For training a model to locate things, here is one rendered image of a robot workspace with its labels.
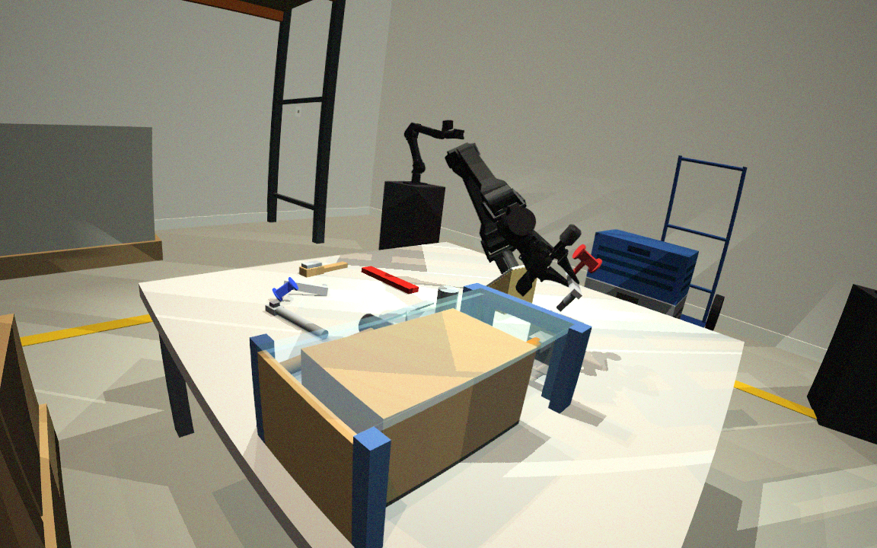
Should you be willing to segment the clear-panelled cubby with blue corner posts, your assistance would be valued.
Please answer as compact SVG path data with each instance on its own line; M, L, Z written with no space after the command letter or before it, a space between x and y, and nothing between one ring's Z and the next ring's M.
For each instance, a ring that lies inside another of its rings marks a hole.
M250 337L257 434L355 548L545 409L567 406L588 330L463 294L273 340Z

